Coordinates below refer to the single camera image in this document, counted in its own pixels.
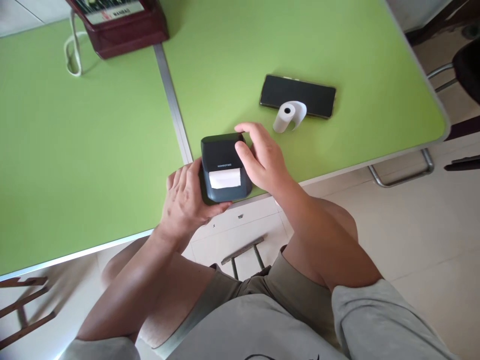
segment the white paper roll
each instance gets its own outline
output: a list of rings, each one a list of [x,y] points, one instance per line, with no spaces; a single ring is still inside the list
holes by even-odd
[[[208,173],[213,189],[235,188],[240,186],[240,169],[210,171]]]
[[[280,106],[275,122],[273,123],[273,130],[276,133],[283,133],[290,122],[295,123],[293,130],[299,127],[300,123],[307,116],[307,106],[300,101],[289,101]]]

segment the right hand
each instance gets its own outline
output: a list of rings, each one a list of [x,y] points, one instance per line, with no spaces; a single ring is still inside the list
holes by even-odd
[[[286,184],[294,183],[285,166],[280,146],[270,137],[262,124],[242,122],[235,126],[235,131],[250,133],[253,152],[243,141],[238,141],[235,149],[248,177],[255,185],[275,197]]]

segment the wall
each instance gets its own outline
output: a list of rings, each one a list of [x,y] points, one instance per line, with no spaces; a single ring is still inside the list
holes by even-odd
[[[423,27],[452,0],[386,0],[402,30]]]

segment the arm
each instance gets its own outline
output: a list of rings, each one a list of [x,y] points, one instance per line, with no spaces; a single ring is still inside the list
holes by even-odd
[[[316,249],[311,252],[315,258],[310,260],[318,264],[328,288],[360,288],[381,279],[362,247],[292,179],[280,147],[267,130],[251,122],[241,123],[235,130],[250,133],[255,149],[254,155],[245,143],[239,141],[235,145],[248,176],[275,198],[299,238],[310,249]]]
[[[135,342],[145,319],[162,295],[163,273],[173,254],[181,254],[201,225],[231,205],[230,202],[214,206],[204,204],[200,164],[198,158],[168,177],[160,224],[93,306],[77,339],[129,337]]]

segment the phone screen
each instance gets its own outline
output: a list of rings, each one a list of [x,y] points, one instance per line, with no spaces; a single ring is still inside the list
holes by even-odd
[[[308,115],[329,119],[334,111],[336,92],[334,87],[267,75],[260,105],[279,109],[284,103],[299,101],[306,105]]]

